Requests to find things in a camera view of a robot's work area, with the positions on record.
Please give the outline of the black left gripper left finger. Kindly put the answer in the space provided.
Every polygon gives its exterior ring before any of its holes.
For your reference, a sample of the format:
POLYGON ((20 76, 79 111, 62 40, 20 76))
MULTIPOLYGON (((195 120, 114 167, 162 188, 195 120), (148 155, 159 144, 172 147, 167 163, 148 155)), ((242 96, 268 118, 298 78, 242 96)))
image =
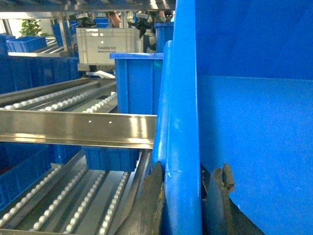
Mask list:
POLYGON ((160 235, 164 209, 164 180, 161 162, 144 180, 142 192, 116 235, 160 235))

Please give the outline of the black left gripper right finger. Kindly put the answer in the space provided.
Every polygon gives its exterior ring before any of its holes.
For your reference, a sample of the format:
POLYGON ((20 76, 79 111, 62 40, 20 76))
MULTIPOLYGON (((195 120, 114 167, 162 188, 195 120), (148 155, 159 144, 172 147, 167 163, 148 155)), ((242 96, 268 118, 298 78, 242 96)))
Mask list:
POLYGON ((231 165, 209 172, 201 165, 201 211, 204 235, 263 235, 230 199, 235 180, 231 165))

